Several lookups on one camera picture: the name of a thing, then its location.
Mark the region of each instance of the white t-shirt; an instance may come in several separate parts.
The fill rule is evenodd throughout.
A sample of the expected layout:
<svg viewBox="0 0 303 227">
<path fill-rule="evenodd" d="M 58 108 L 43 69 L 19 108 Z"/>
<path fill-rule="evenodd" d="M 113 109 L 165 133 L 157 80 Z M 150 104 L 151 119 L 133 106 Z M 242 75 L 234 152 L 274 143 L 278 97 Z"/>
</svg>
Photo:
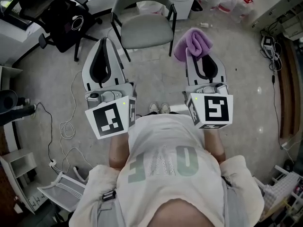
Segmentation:
<svg viewBox="0 0 303 227">
<path fill-rule="evenodd" d="M 116 190 L 126 226 L 147 226 L 171 199 L 191 203 L 214 226 L 224 226 L 221 170 L 203 143 L 203 131 L 187 115 L 149 115 L 136 121 Z"/>
</svg>

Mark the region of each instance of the gray chair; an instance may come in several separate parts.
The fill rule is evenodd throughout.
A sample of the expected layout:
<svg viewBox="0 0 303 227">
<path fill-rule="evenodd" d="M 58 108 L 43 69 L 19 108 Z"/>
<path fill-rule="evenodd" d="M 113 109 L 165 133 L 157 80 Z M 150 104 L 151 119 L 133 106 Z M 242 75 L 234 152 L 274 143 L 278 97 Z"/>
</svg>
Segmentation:
<svg viewBox="0 0 303 227">
<path fill-rule="evenodd" d="M 141 1 L 155 1 L 163 4 L 168 10 L 167 17 L 158 14 L 137 15 L 122 23 L 118 15 L 127 6 Z M 172 27 L 169 24 L 170 17 L 173 15 Z M 170 42 L 169 56 L 171 56 L 174 41 L 177 12 L 171 0 L 116 0 L 112 9 L 111 24 L 123 47 L 123 50 L 131 61 L 126 49 L 142 49 Z M 119 34 L 115 22 L 121 27 Z"/>
</svg>

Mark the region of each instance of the black office chair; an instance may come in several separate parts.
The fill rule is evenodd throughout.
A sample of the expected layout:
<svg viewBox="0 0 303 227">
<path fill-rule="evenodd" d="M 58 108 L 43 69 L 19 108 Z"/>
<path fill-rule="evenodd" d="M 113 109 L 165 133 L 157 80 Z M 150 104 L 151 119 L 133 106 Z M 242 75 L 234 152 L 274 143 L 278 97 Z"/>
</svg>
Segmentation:
<svg viewBox="0 0 303 227">
<path fill-rule="evenodd" d="M 39 37 L 41 48 L 48 44 L 55 45 L 60 52 L 65 52 L 74 44 L 74 60 L 78 61 L 78 50 L 81 38 L 98 41 L 85 33 L 96 22 L 102 24 L 100 18 L 94 18 L 89 13 L 88 0 L 20 0 L 20 17 L 39 24 L 50 38 L 46 39 L 44 34 Z"/>
</svg>

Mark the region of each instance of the white box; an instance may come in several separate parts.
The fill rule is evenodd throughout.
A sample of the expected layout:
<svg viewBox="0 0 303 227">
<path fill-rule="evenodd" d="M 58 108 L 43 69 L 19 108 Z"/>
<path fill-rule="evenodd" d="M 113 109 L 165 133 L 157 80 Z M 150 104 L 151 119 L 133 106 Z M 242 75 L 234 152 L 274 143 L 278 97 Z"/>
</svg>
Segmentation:
<svg viewBox="0 0 303 227">
<path fill-rule="evenodd" d="M 86 110 L 85 114 L 97 137 L 103 139 L 128 132 L 135 123 L 136 98 L 125 96 Z"/>
<path fill-rule="evenodd" d="M 191 93 L 187 106 L 197 128 L 219 129 L 232 124 L 232 95 Z"/>
</svg>

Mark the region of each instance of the black buckle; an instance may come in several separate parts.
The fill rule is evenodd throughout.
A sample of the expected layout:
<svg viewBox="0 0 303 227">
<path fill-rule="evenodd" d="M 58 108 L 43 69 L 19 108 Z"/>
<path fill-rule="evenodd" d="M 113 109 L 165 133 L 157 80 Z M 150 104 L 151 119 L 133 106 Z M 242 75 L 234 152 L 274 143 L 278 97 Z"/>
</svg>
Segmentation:
<svg viewBox="0 0 303 227">
<path fill-rule="evenodd" d="M 108 200 L 115 199 L 115 198 L 116 198 L 116 192 L 115 192 L 115 190 L 109 191 L 109 192 L 104 193 L 102 195 L 102 200 L 103 201 L 108 201 Z"/>
</svg>

